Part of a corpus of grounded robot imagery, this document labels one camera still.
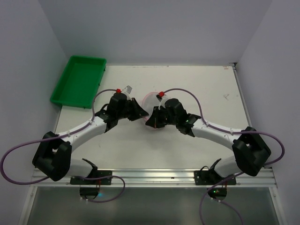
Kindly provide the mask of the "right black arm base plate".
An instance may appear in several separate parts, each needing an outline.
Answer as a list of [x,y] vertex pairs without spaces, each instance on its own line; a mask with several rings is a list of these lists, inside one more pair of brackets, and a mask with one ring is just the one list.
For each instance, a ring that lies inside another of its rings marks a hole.
[[208,168],[207,166],[204,166],[200,170],[194,171],[194,180],[196,185],[236,185],[236,179],[231,178],[230,180],[225,180],[225,178],[222,178],[220,175],[218,175],[213,167]]

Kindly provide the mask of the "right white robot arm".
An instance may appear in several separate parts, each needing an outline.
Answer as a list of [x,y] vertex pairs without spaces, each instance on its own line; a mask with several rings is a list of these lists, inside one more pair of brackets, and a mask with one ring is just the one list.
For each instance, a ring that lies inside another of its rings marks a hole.
[[271,155],[265,141],[252,127],[230,133],[215,130],[204,124],[199,115],[187,113],[175,98],[167,100],[164,106],[155,106],[145,124],[154,129],[174,125],[184,135],[204,138],[232,150],[233,156],[217,159],[200,174],[214,184],[235,173],[256,176]]

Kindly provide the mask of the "white mesh laundry bag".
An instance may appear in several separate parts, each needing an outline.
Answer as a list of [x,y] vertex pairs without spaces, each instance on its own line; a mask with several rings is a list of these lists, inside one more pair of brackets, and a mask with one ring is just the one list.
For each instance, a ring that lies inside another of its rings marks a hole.
[[150,130],[157,130],[157,128],[146,126],[146,122],[152,115],[154,107],[159,106],[159,104],[160,104],[160,101],[157,98],[157,95],[158,95],[158,92],[148,93],[142,100],[142,104],[141,104],[142,109],[145,110],[149,114],[148,116],[143,117],[141,119],[141,123],[143,124],[144,127],[146,127],[147,129],[150,129]]

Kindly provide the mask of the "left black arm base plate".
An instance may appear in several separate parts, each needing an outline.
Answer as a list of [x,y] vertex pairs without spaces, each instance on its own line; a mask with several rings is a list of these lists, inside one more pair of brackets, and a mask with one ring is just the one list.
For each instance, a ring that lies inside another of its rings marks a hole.
[[87,178],[72,177],[71,185],[111,185],[113,172],[111,170],[97,170]]

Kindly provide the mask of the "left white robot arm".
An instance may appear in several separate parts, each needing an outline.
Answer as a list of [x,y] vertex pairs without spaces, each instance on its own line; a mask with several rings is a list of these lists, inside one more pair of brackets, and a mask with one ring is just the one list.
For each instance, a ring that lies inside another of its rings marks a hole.
[[121,119],[135,121],[148,115],[135,98],[129,98],[124,93],[114,93],[110,102],[86,123],[60,134],[46,133],[32,163],[53,181],[59,181],[65,176],[94,180],[97,166],[84,158],[72,159],[72,153],[90,139],[114,128]]

